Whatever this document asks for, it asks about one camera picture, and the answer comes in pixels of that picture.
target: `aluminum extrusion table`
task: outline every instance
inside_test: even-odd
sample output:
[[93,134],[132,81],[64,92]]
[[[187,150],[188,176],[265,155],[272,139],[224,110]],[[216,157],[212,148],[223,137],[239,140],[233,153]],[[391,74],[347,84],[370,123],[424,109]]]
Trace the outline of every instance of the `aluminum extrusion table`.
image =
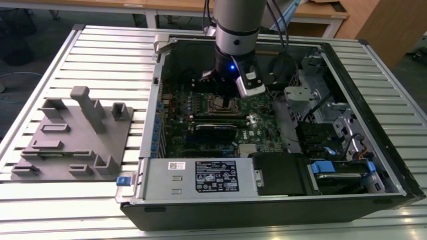
[[[148,93],[153,77],[157,33],[197,35],[196,31],[85,26],[75,29],[0,144],[0,239],[414,239],[427,236],[427,200],[379,211],[349,223],[143,232],[115,201],[115,182],[12,183],[39,122],[44,98],[68,98],[75,85],[91,88],[103,106],[125,102],[135,108],[121,172],[137,169]],[[260,35],[264,39],[277,39]],[[328,42],[372,112],[423,189],[427,188],[427,116],[368,45],[356,40],[291,37]],[[77,104],[69,98],[65,104]],[[124,188],[124,196],[132,189]]]

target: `floor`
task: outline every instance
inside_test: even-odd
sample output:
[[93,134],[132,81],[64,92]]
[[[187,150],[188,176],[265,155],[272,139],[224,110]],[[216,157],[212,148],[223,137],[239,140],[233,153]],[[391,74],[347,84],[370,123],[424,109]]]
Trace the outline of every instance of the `floor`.
[[[36,72],[43,74],[75,24],[135,27],[135,19],[131,14],[60,11],[59,16],[60,19],[53,20],[47,10],[33,10],[32,19],[36,25],[36,33],[27,37],[27,42],[35,52],[35,61],[19,67],[11,67],[0,61],[0,72]],[[179,19],[172,19],[172,21],[179,25],[168,24],[167,18],[161,16],[160,27],[199,30],[201,26],[201,18],[199,17],[183,16]],[[145,24],[144,16],[136,16],[136,23]],[[392,72],[419,106],[427,111],[427,82],[424,82],[427,65],[414,62],[411,56],[406,56]],[[39,79],[36,75],[9,75],[0,78],[0,83],[7,87],[5,91],[0,93],[0,100],[24,102],[39,83]],[[24,103],[0,102],[0,139],[5,135],[23,106]]]

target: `warning label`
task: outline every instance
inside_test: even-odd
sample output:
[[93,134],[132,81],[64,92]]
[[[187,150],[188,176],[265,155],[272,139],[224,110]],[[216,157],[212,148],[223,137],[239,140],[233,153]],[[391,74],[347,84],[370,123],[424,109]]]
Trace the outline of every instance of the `warning label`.
[[239,192],[236,161],[196,161],[195,190],[199,193]]

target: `metal bracket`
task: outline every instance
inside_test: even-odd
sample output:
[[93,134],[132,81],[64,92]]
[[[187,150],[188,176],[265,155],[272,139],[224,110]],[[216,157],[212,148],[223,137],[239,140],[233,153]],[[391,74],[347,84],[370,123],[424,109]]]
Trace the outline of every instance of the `metal bracket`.
[[157,34],[153,37],[153,52],[156,54],[163,53],[169,45],[169,34]]

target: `table leg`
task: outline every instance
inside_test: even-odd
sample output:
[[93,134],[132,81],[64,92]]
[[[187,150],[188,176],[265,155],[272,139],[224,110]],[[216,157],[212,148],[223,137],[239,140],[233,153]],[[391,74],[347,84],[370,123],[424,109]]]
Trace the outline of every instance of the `table leg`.
[[325,31],[323,33],[323,38],[327,38],[327,39],[332,39],[335,38],[335,35],[340,29],[340,26],[343,24],[343,19],[333,19],[331,24],[327,26],[325,28]]
[[60,11],[59,10],[49,10],[51,16],[55,20],[60,19]]
[[159,16],[155,9],[145,9],[147,27],[149,29],[159,28]]

